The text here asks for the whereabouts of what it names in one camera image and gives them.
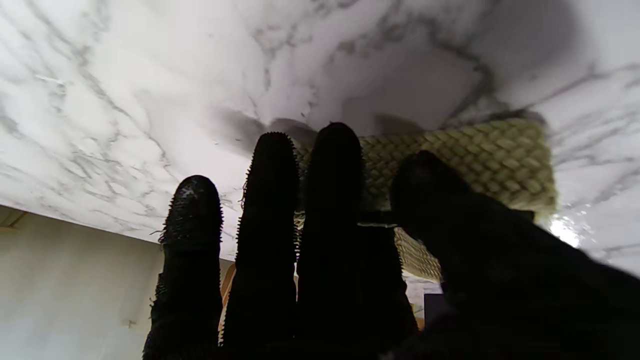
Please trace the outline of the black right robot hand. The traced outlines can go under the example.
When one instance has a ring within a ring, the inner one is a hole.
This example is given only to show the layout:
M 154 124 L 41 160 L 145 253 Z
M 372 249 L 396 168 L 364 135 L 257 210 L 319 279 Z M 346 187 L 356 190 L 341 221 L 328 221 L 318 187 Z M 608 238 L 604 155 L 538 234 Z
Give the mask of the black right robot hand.
M 394 231 L 362 227 L 361 144 L 320 130 L 303 196 L 281 132 L 254 147 L 222 343 L 223 215 L 202 175 L 174 192 L 144 360 L 637 360 L 639 280 L 477 193 L 423 150 L 391 187 L 392 219 L 438 260 L 447 310 L 419 330 Z

